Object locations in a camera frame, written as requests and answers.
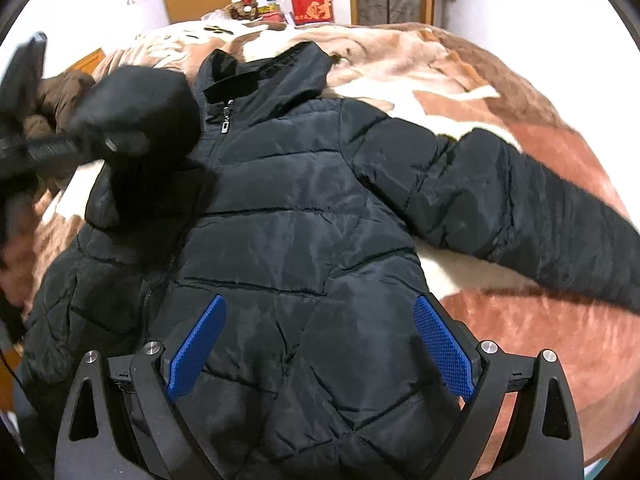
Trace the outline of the black puffer jacket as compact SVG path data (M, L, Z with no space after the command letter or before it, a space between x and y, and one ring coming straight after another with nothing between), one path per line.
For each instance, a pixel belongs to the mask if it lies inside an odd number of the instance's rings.
M51 264L20 366L27 455L53 470L82 357L134 352L216 296L228 318L182 414L226 479L415 479L458 416L416 333L416 242L558 292L639 307L639 237L608 205L498 136L438 136L322 92L303 42L196 81L124 66L70 121L141 131L108 164Z

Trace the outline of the brown puffer coat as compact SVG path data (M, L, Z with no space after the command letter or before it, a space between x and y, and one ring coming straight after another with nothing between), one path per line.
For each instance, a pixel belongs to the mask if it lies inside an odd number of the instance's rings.
M40 81L36 111L24 121L26 136L37 139L66 133L76 106L95 84L93 76L79 70Z

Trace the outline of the santa hat plush toy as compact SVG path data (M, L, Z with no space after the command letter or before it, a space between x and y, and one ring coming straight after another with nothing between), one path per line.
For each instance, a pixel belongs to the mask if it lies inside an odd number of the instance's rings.
M256 0L231 0L227 12L232 20L254 21L259 16Z

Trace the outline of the red gift box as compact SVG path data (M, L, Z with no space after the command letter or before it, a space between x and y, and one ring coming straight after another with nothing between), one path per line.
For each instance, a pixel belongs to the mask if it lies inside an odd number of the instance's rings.
M334 21L333 0L291 0L296 26Z

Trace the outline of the brown cream plush blanket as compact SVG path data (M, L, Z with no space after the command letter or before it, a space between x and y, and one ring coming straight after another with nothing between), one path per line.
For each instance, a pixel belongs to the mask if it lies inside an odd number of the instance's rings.
M141 66L172 70L194 84L215 51L250 63L303 42L331 59L325 98L365 102L451 139L488 131L628 221L586 141L553 105L495 55L439 28L326 25L296 32L255 30L232 38L200 28L164 28L107 55L93 77L101 81L121 67ZM51 261L37 292L51 264L85 226L86 209L72 232L57 226L44 231L43 253ZM526 356L545 348L556 352L576 404L586 462L620 440L639 411L639 307L558 292L500 264L424 240L416 242L416 254L424 294L439 299L477 338Z

